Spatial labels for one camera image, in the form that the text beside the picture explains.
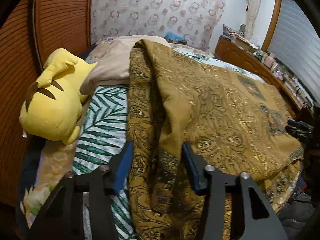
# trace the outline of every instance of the wooden window frame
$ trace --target wooden window frame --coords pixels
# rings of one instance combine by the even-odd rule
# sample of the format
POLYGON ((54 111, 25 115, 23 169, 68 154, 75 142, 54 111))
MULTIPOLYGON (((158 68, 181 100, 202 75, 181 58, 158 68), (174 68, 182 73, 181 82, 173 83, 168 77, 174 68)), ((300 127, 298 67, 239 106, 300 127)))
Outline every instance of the wooden window frame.
POLYGON ((273 9, 273 14, 272 14, 271 22, 270 22, 270 25, 269 25, 269 29, 268 29, 266 38, 265 38, 265 40, 263 42, 263 45, 261 47, 261 49, 263 51, 267 51, 267 49, 269 48, 269 45, 271 43, 273 34, 275 33, 276 25, 277 25, 277 22, 278 22, 278 19, 279 19, 279 14, 280 14, 281 2, 282 2, 282 0, 276 0, 275 1, 275 7, 273 9))

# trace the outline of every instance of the plush toy foot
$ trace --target plush toy foot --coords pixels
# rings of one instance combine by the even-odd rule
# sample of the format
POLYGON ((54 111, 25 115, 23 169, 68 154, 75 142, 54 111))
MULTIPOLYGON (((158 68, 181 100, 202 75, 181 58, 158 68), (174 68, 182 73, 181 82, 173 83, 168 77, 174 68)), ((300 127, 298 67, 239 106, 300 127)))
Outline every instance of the plush toy foot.
POLYGON ((80 126, 77 126, 77 125, 76 125, 76 127, 75 127, 75 129, 73 130, 73 132, 72 132, 72 134, 70 135, 70 137, 63 139, 62 142, 63 142, 65 145, 69 145, 69 144, 73 143, 75 140, 78 139, 79 133, 80 133, 80 126))

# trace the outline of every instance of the wooden wardrobe door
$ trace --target wooden wardrobe door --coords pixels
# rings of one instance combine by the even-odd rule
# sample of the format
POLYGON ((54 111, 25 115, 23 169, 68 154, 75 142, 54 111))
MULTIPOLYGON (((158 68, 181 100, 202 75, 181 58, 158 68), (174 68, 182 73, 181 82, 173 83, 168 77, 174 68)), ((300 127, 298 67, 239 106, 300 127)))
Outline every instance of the wooden wardrobe door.
POLYGON ((90 47, 91 0, 35 0, 34 24, 40 62, 58 48, 79 56, 90 47))
POLYGON ((31 24, 32 0, 22 0, 0 29, 0 202, 15 206, 27 139, 20 108, 36 80, 31 24))

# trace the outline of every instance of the bed sheet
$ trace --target bed sheet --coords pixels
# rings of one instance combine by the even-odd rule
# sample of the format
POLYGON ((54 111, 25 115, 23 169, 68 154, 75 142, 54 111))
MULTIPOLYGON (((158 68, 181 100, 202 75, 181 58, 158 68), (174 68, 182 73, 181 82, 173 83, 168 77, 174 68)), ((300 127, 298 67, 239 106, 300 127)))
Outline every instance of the bed sheet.
MULTIPOLYGON (((123 85, 98 86, 87 110, 76 148, 73 171, 89 173, 108 164, 112 155, 120 153, 126 142, 127 90, 123 85)), ((111 196, 112 214, 119 239, 137 239, 129 211, 128 183, 124 181, 119 195, 111 196)), ((84 234, 92 239, 89 195, 84 193, 84 234)))
POLYGON ((214 57, 214 55, 211 53, 206 53, 202 50, 193 49, 191 47, 188 48, 187 46, 173 46, 172 48, 187 57, 193 58, 194 60, 198 61, 199 63, 205 63, 205 64, 214 65, 217 67, 222 67, 222 68, 226 68, 229 70, 233 70, 233 71, 239 72, 247 77, 250 77, 254 80, 265 83, 265 81, 261 77, 257 76, 256 74, 253 74, 250 71, 247 71, 243 68, 232 65, 232 64, 227 63, 225 61, 216 59, 214 57))

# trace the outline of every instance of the patterned wall covering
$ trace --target patterned wall covering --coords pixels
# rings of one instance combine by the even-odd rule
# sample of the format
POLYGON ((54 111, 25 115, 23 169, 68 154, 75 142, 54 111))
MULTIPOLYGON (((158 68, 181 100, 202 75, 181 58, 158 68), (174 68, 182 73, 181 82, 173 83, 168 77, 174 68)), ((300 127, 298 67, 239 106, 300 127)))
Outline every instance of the patterned wall covering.
POLYGON ((206 50, 226 0, 92 0, 91 42, 108 36, 171 31, 206 50))

